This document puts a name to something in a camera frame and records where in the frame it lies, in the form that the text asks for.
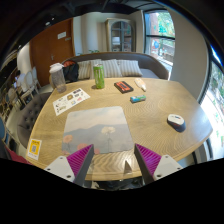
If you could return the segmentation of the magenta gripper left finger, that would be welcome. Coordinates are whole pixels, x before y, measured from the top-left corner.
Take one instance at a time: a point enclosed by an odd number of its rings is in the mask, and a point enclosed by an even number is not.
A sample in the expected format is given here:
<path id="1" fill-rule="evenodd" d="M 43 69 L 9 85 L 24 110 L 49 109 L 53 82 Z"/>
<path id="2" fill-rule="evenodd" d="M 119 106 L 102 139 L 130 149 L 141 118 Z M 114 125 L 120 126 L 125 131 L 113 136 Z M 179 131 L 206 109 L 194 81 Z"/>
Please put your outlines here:
<path id="1" fill-rule="evenodd" d="M 82 186 L 94 156 L 94 145 L 88 145 L 71 155 L 59 156 L 45 168 L 56 176 Z"/>

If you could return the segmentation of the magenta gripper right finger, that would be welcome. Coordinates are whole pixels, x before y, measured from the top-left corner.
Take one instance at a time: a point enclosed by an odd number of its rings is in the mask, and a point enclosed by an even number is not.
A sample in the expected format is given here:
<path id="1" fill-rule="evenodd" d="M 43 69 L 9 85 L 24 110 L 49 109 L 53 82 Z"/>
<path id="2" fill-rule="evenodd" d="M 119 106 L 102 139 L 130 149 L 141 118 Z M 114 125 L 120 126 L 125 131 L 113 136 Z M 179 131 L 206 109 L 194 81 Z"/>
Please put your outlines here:
<path id="1" fill-rule="evenodd" d="M 161 156 L 139 144 L 134 146 L 134 154 L 145 184 L 160 180 L 182 169 L 182 166 L 171 156 Z"/>

